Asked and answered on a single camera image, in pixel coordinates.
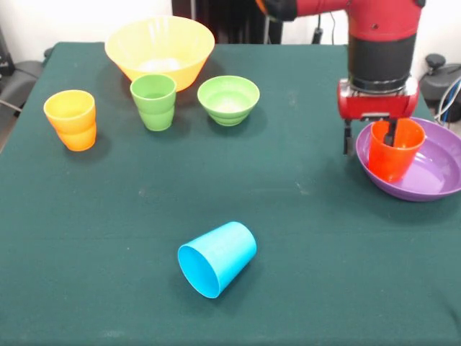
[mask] bowl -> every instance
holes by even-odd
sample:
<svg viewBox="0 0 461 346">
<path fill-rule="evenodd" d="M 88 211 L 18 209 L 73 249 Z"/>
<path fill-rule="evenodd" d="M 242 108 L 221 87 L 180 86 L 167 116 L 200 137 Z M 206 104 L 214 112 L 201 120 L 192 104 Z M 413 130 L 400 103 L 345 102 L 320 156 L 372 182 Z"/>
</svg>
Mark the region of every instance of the bowl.
<svg viewBox="0 0 461 346">
<path fill-rule="evenodd" d="M 107 56 L 132 81 L 166 74 L 176 81 L 177 91 L 194 82 L 214 47 L 215 38 L 206 26 L 175 16 L 125 25 L 104 45 Z"/>
<path fill-rule="evenodd" d="M 432 121 L 411 119 L 422 126 L 426 140 L 398 182 L 386 182 L 370 171 L 372 124 L 360 132 L 356 151 L 368 177 L 389 195 L 411 202 L 429 202 L 461 191 L 461 138 Z"/>
<path fill-rule="evenodd" d="M 210 117 L 220 125 L 240 124 L 259 100 L 259 89 L 249 79 L 219 76 L 203 83 L 197 97 Z"/>
</svg>

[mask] yellow bowl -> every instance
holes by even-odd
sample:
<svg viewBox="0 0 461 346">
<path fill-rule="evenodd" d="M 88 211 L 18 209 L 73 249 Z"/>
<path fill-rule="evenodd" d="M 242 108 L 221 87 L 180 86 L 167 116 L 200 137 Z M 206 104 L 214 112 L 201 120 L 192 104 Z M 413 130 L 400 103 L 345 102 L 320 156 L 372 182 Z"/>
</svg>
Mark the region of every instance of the yellow bowl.
<svg viewBox="0 0 461 346">
<path fill-rule="evenodd" d="M 107 56 L 131 80 L 166 74 L 186 89 L 197 78 L 215 47 L 215 38 L 199 22 L 158 16 L 128 24 L 105 43 Z"/>
</svg>

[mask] cup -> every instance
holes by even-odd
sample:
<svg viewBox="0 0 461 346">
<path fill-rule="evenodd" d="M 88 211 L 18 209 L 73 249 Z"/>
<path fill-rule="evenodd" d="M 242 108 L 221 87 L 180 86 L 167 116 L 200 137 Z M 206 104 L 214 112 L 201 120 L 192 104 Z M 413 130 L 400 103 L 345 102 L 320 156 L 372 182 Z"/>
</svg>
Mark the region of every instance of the cup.
<svg viewBox="0 0 461 346">
<path fill-rule="evenodd" d="M 72 151 L 84 151 L 96 141 L 96 105 L 83 90 L 65 90 L 51 96 L 43 105 L 48 121 L 59 139 Z"/>
<path fill-rule="evenodd" d="M 182 245 L 178 260 L 195 290 L 217 298 L 255 254 L 253 234 L 233 221 Z"/>
<path fill-rule="evenodd" d="M 176 101 L 176 82 L 163 74 L 148 74 L 131 83 L 130 91 L 139 115 L 151 131 L 171 126 Z"/>
<path fill-rule="evenodd" d="M 389 122 L 381 120 L 372 124 L 368 168 L 386 182 L 397 182 L 410 168 L 426 134 L 421 125 L 412 119 L 397 122 L 394 146 L 384 144 Z"/>
</svg>

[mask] green cup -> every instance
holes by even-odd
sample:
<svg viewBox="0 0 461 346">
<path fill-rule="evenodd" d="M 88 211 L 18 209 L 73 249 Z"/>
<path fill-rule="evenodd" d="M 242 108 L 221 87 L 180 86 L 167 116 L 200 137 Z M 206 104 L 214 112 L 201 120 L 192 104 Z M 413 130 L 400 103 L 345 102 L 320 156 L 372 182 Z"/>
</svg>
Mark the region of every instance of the green cup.
<svg viewBox="0 0 461 346">
<path fill-rule="evenodd" d="M 144 125 L 151 131 L 171 126 L 176 101 L 176 82 L 163 74 L 148 74 L 131 83 L 130 91 Z"/>
<path fill-rule="evenodd" d="M 203 83 L 197 97 L 215 122 L 234 126 L 248 117 L 259 100 L 259 89 L 239 76 L 219 76 Z"/>
</svg>

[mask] white wall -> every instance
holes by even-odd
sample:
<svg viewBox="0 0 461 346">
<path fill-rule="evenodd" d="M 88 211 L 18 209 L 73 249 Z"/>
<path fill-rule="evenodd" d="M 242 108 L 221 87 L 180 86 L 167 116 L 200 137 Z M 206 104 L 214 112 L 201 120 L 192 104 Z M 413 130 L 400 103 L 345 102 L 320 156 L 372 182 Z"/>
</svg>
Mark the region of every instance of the white wall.
<svg viewBox="0 0 461 346">
<path fill-rule="evenodd" d="M 104 41 L 120 25 L 155 14 L 171 14 L 171 0 L 0 0 L 14 61 L 42 60 L 58 41 Z"/>
<path fill-rule="evenodd" d="M 123 23 L 170 14 L 171 0 L 0 0 L 0 26 L 15 61 L 42 59 L 58 41 L 103 41 Z M 461 0 L 429 0 L 423 10 L 412 72 L 425 71 L 424 57 L 441 53 L 461 63 Z M 347 43 L 347 17 L 334 12 L 335 43 Z M 323 44 L 331 44 L 332 20 L 323 14 Z M 282 42 L 310 43 L 317 17 L 285 23 Z"/>
<path fill-rule="evenodd" d="M 412 73 L 420 77 L 426 70 L 424 58 L 430 53 L 439 53 L 447 61 L 461 63 L 461 0 L 428 0 L 423 9 L 416 41 Z M 347 16 L 345 12 L 334 12 L 336 20 L 335 44 L 347 43 Z M 286 23 L 282 43 L 310 43 L 317 17 L 298 18 Z M 330 14 L 322 15 L 322 44 L 331 44 L 332 21 Z"/>
</svg>

